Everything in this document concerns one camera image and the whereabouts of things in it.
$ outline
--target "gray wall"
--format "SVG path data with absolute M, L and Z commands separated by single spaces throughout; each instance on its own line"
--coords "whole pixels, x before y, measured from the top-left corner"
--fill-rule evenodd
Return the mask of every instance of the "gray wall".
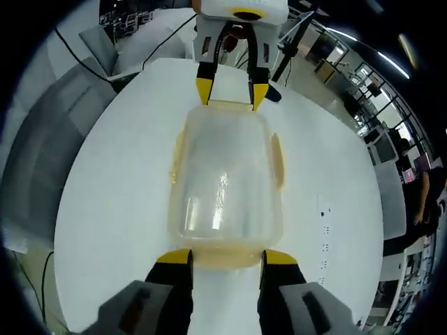
M 99 20 L 99 0 L 87 0 L 73 11 L 57 28 L 80 59 L 91 57 L 79 33 L 94 27 Z M 0 181 L 15 136 L 32 105 L 43 92 L 74 65 L 71 56 L 56 34 L 51 33 L 31 60 L 8 109 L 0 142 Z

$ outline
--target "plastic container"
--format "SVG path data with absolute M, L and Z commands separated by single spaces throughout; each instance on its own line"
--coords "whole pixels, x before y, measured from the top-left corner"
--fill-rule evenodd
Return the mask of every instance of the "plastic container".
M 281 238 L 282 162 L 273 151 L 258 114 L 190 111 L 177 139 L 168 230 L 178 247 L 193 250 L 195 265 L 249 267 Z

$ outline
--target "desk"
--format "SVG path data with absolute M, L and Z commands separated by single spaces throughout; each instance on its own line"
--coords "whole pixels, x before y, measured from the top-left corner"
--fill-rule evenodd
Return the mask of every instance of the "desk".
M 374 167 L 383 209 L 383 238 L 393 239 L 406 233 L 405 198 L 396 163 L 388 161 Z
M 65 185 L 54 241 L 54 270 L 70 330 L 157 257 L 174 249 L 167 234 L 169 171 L 175 139 L 199 104 L 197 64 L 157 59 L 111 102 L 87 136 Z M 274 246 L 295 257 L 308 281 L 324 286 L 366 321 L 379 282 L 382 213 L 365 144 L 310 100 L 278 85 L 259 112 L 281 141 L 286 177 L 284 236 Z M 213 99 L 247 102 L 247 74 L 219 66 Z M 330 252 L 321 257 L 321 206 L 330 206 Z M 260 334 L 260 267 L 194 270 L 190 334 Z

